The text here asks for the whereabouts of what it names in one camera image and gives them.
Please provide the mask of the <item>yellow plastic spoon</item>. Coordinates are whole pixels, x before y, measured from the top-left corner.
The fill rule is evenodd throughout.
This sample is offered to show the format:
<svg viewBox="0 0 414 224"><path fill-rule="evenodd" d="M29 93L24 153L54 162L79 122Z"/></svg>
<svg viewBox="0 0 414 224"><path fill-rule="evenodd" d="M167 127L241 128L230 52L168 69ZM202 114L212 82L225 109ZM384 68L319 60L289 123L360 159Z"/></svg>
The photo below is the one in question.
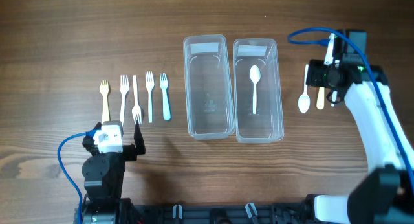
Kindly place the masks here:
<svg viewBox="0 0 414 224"><path fill-rule="evenodd" d="M325 88L320 87L318 89L316 108L319 109L319 110L322 110L324 108L324 101L325 101Z"/></svg>

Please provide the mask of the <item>white upside-down plastic spoon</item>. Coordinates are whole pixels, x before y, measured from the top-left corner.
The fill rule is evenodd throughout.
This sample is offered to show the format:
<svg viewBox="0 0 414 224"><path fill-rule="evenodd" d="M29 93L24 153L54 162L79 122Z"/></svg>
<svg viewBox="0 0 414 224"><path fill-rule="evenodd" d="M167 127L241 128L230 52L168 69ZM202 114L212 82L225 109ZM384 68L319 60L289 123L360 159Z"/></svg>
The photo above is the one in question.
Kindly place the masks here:
<svg viewBox="0 0 414 224"><path fill-rule="evenodd" d="M303 79L303 92L300 95L300 97L298 98L298 109L301 113L306 113L309 108L310 108L310 97L307 94L307 75L308 75L308 69L309 69L309 65L306 64L305 65L305 70L304 70L304 79Z"/></svg>

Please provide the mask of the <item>large white plastic spoon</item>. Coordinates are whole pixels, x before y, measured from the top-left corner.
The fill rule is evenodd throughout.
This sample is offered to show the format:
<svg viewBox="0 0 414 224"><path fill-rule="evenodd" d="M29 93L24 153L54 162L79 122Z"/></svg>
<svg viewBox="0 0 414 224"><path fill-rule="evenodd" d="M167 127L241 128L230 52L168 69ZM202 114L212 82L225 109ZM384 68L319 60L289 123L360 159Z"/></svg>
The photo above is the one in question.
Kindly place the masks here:
<svg viewBox="0 0 414 224"><path fill-rule="evenodd" d="M334 106L335 106L335 101L336 101L336 98L337 98L337 91L333 91L333 92L332 92L332 97L331 97L331 100L332 100L331 106L332 106L332 107L334 107Z"/></svg>

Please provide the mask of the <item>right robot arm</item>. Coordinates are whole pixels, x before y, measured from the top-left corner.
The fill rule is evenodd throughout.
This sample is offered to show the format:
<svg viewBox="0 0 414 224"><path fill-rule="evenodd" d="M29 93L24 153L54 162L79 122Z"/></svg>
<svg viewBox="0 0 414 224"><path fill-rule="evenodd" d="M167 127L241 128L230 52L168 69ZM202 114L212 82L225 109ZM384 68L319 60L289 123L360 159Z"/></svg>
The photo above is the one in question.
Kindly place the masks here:
<svg viewBox="0 0 414 224"><path fill-rule="evenodd" d="M316 195L314 219L329 223L412 223L413 148L393 108L388 79L365 55L366 33L332 30L331 55L311 60L306 84L336 93L351 112L368 163L367 177L346 196Z"/></svg>

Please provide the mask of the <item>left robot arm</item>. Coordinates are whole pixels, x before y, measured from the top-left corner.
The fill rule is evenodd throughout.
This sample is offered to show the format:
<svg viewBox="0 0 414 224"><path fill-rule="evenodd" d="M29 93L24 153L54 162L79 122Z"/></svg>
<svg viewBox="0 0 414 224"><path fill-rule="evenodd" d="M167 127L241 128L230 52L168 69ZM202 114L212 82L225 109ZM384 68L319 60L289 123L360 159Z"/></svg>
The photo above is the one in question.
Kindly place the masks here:
<svg viewBox="0 0 414 224"><path fill-rule="evenodd" d="M91 154L82 166L86 194L74 213L75 223L144 223L129 198L122 197L125 163L146 153L140 124L135 124L134 143L122 143L120 121L97 123L83 138Z"/></svg>

